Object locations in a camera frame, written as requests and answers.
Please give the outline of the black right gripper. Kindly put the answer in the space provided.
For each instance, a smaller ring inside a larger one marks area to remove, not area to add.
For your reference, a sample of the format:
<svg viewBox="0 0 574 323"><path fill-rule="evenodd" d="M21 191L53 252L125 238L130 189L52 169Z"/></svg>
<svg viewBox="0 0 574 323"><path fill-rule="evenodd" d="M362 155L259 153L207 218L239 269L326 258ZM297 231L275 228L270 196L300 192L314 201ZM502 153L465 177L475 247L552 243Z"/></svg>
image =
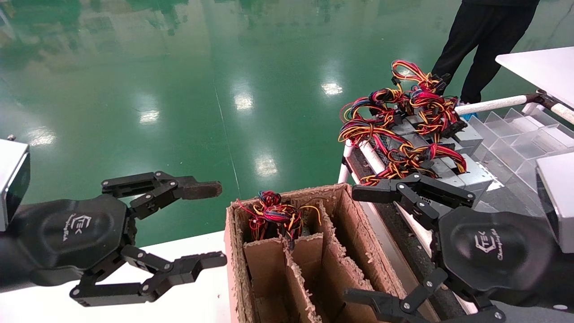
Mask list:
<svg viewBox="0 0 574 323"><path fill-rule="evenodd" d="M381 179L375 186L355 185L351 198L397 202L423 228L437 229L432 260L440 268L405 299L355 288L343 292L344 302L371 307L378 321L427 323L417 315L418 308L441 285L471 299L477 308L447 323L504 323L506 315L489 299L512 306L566 306L566 254L545 219L472 210L474 194L421 174ZM429 201L451 210L440 217Z"/></svg>

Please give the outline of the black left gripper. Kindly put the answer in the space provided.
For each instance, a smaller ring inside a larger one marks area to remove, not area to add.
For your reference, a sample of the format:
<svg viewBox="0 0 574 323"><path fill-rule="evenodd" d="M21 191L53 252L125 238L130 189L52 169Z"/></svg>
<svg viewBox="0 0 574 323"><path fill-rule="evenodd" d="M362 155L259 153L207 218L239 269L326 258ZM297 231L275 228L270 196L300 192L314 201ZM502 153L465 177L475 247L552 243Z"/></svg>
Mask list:
<svg viewBox="0 0 574 323"><path fill-rule="evenodd" d="M22 205L9 225L9 286L52 287L80 280L70 298L84 307L155 302L171 288L194 283L203 270L225 266L223 252L168 261L135 244L134 218L177 200L221 195L219 181L163 171L107 179L90 200ZM135 196L129 208L120 198ZM152 276L142 283L98 284L128 263Z"/></svg>

